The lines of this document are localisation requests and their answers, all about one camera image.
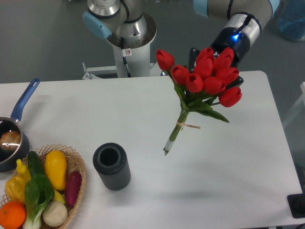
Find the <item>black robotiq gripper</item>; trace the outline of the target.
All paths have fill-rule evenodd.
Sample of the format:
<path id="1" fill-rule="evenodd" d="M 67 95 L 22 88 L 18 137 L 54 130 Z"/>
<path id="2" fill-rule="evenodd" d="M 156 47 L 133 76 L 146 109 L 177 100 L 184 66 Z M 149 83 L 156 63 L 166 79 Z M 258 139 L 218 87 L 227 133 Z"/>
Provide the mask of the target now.
<path id="1" fill-rule="evenodd" d="M 237 32 L 236 28 L 226 27 L 220 31 L 218 36 L 211 44 L 213 51 L 217 52 L 220 55 L 225 48 L 231 48 L 234 53 L 234 58 L 231 66 L 237 67 L 241 61 L 243 54 L 243 44 L 242 44 L 242 35 Z M 188 70 L 193 73 L 196 58 L 199 55 L 200 51 L 196 48 L 190 49 Z M 238 76 L 233 82 L 229 83 L 225 89 L 228 90 L 234 87 L 240 87 L 244 82 L 244 79 L 241 76 Z"/>

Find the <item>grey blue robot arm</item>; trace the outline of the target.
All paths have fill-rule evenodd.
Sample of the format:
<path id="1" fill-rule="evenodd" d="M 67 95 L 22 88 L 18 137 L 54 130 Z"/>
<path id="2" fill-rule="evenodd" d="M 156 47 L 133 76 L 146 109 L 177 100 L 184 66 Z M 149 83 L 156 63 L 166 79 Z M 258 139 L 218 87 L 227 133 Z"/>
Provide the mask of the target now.
<path id="1" fill-rule="evenodd" d="M 150 44 L 156 24 L 142 10 L 140 0 L 90 0 L 82 15 L 85 26 L 112 45 L 118 78 L 150 75 Z M 218 17 L 227 24 L 211 44 L 216 55 L 234 51 L 237 66 L 279 6 L 277 0 L 195 0 L 194 11 Z"/>

